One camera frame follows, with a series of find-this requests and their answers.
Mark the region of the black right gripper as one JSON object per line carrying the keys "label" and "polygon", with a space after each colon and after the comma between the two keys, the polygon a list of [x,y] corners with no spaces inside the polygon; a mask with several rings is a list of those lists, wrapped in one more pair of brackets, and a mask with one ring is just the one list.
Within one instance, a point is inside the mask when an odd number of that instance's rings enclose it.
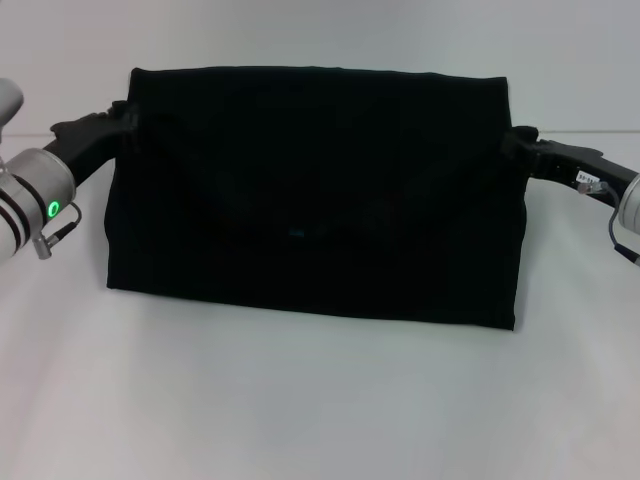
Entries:
{"label": "black right gripper", "polygon": [[515,158],[529,150],[531,176],[578,190],[580,183],[606,182],[622,199],[638,173],[604,158],[603,153],[586,147],[555,141],[538,141],[539,131],[531,126],[509,129],[501,142],[501,153]]}

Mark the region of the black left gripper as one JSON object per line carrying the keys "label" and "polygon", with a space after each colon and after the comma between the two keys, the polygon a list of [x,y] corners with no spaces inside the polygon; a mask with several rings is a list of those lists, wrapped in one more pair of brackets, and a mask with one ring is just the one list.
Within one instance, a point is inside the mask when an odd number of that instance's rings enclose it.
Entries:
{"label": "black left gripper", "polygon": [[138,125],[138,107],[126,100],[114,101],[108,113],[92,113],[52,126],[55,139],[44,150],[68,167],[76,184],[82,184],[119,155],[125,138],[134,136]]}

